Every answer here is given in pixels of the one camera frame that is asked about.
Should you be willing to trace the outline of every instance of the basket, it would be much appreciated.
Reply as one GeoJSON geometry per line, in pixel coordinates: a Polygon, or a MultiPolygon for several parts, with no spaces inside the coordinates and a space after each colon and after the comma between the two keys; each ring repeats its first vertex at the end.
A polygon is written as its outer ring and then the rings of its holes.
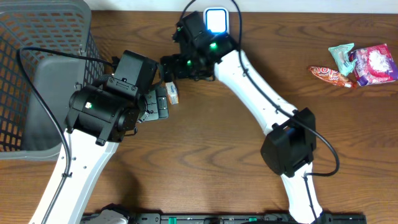
{"type": "MultiPolygon", "coordinates": [[[[35,46],[99,58],[91,11],[79,0],[0,2],[0,159],[55,159],[61,139],[19,72],[16,51],[35,46]]],[[[103,74],[98,62],[22,53],[22,63],[63,129],[72,93],[103,74]]]]}

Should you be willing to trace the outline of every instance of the wooden surface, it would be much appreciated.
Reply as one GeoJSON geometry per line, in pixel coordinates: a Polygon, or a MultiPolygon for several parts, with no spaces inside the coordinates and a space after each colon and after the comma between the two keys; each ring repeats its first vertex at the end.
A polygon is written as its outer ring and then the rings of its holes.
{"type": "MultiPolygon", "coordinates": [[[[129,49],[154,60],[178,53],[176,12],[93,12],[91,31],[110,60],[129,49]]],[[[350,90],[322,82],[309,65],[337,69],[328,47],[387,43],[398,60],[398,17],[364,14],[244,13],[243,49],[256,70],[298,109],[309,107],[317,129],[336,148],[341,169],[315,178],[320,205],[363,212],[368,223],[397,223],[398,83],[350,90]]],[[[238,20],[231,14],[231,33],[238,20]]],[[[109,203],[164,213],[262,213],[288,210],[279,176],[259,153],[259,125],[220,82],[179,80],[170,118],[138,126],[105,167],[87,212],[109,203]]],[[[334,160],[318,141],[314,169],[334,160]]],[[[54,162],[0,161],[0,222],[27,223],[54,162]]]]}

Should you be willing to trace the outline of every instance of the wooden table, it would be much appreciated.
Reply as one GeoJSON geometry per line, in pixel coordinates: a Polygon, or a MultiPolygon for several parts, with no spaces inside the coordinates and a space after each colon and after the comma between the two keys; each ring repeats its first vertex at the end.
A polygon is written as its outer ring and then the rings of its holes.
{"type": "MultiPolygon", "coordinates": [[[[110,60],[129,49],[154,60],[178,53],[171,35],[178,12],[93,12],[91,32],[110,60]]],[[[328,47],[387,43],[398,60],[398,17],[370,14],[244,13],[243,49],[256,70],[298,109],[309,107],[317,129],[339,153],[341,169],[315,178],[320,205],[363,212],[368,223],[398,222],[398,82],[350,90],[314,77],[309,65],[337,69],[328,47]]],[[[231,13],[237,37],[237,14],[231,13]]],[[[262,213],[288,210],[280,177],[262,160],[264,140],[251,113],[220,82],[179,80],[170,118],[138,126],[105,167],[87,212],[109,203],[164,213],[262,213]]],[[[335,162],[318,141],[314,169],[335,162]]],[[[53,162],[0,161],[0,222],[27,223],[53,162]]]]}

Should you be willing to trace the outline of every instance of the white background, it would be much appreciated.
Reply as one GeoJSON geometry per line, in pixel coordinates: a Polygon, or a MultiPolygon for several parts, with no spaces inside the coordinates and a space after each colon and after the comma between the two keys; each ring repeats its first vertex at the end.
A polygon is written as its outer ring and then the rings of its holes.
{"type": "MultiPolygon", "coordinates": [[[[91,10],[182,11],[190,0],[85,0],[91,10]]],[[[398,0],[236,0],[245,12],[398,13],[398,0]]],[[[223,6],[235,11],[230,0],[197,0],[188,11],[223,6]]]]}

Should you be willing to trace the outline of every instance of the pink snack package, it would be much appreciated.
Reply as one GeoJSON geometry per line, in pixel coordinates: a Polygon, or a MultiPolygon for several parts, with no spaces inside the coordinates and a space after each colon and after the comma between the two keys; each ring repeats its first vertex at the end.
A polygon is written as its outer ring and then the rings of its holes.
{"type": "Polygon", "coordinates": [[[387,44],[354,50],[349,60],[358,59],[354,68],[360,86],[393,82],[398,79],[398,68],[391,57],[387,44]]]}

